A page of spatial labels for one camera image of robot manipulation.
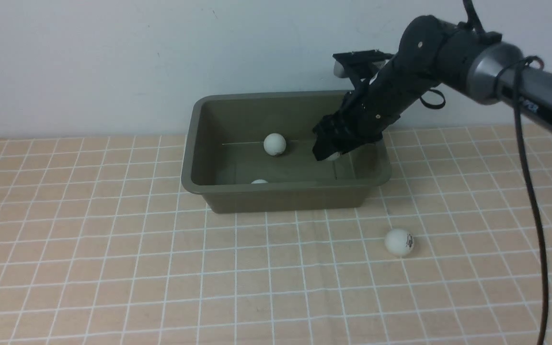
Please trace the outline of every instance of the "plastic tub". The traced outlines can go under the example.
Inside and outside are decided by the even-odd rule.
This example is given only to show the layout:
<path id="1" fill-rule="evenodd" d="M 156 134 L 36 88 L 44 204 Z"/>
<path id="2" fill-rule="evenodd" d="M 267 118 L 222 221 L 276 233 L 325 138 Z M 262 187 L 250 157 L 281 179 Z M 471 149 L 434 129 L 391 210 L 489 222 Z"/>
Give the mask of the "plastic tub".
<path id="1" fill-rule="evenodd" d="M 346 208 L 361 205 L 386 183 L 385 144 L 359 147 L 317 162 L 312 127 L 335 112 L 344 91 L 209 96 L 197 101 L 186 139 L 182 186 L 216 213 Z M 271 157 L 263 139 L 280 133 L 283 155 Z M 251 184 L 257 179 L 269 183 Z"/>

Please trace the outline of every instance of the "white ball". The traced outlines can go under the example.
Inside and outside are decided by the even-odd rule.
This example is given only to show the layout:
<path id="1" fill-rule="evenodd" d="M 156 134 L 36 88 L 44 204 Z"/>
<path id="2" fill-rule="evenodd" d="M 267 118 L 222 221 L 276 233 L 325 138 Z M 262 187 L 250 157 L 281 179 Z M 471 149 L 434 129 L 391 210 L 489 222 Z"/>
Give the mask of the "white ball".
<path id="1" fill-rule="evenodd" d="M 287 141 L 285 137 L 279 135 L 278 133 L 272 133 L 271 135 L 265 137 L 263 140 L 263 149 L 270 156 L 277 156 L 282 154 L 287 148 Z"/>
<path id="2" fill-rule="evenodd" d="M 396 257 L 405 257 L 414 248 L 414 238 L 404 229 L 392 229 L 385 236 L 385 247 Z"/>

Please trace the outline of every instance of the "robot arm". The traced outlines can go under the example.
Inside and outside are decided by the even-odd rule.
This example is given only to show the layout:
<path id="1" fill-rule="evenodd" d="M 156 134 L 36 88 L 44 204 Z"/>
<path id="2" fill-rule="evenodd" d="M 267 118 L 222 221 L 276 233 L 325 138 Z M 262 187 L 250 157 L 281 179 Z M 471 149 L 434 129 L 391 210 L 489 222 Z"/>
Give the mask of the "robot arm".
<path id="1" fill-rule="evenodd" d="M 337 157 L 382 139 L 382 131 L 415 101 L 441 83 L 480 104 L 514 106 L 515 65 L 521 50 L 485 33 L 473 8 L 467 23 L 451 24 L 431 15 L 414 19 L 405 29 L 396 55 L 377 50 L 335 54 L 334 73 L 348 77 L 340 109 L 314 127 L 317 160 Z M 525 68 L 517 88 L 522 114 L 552 132 L 552 73 Z"/>

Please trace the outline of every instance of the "white wall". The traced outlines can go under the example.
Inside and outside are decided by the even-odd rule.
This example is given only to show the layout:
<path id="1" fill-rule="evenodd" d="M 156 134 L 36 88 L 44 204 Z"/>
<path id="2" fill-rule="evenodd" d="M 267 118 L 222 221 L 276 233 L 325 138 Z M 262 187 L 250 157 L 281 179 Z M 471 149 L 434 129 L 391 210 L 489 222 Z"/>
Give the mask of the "white wall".
<path id="1" fill-rule="evenodd" d="M 552 1 L 476 0 L 485 28 L 552 71 Z M 209 94 L 350 88 L 332 53 L 395 52 L 416 16 L 460 0 L 0 0 L 0 136 L 184 133 Z M 447 92 L 399 125 L 510 122 Z"/>

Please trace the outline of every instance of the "strap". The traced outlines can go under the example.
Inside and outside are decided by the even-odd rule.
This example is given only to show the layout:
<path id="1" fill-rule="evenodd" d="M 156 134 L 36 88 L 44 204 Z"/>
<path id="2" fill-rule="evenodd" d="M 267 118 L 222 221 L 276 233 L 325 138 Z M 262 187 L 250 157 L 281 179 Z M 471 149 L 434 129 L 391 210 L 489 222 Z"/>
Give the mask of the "strap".
<path id="1" fill-rule="evenodd" d="M 444 97 L 444 94 L 442 92 L 440 92 L 440 91 L 438 91 L 434 88 L 432 88 L 431 90 L 427 90 L 427 91 L 435 93 L 438 96 L 442 97 L 442 103 L 440 103 L 440 104 L 427 103 L 427 101 L 423 100 L 423 97 L 421 96 L 421 103 L 423 103 L 423 105 L 425 105 L 425 108 L 438 110 L 438 109 L 442 109 L 447 104 L 447 99 Z"/>

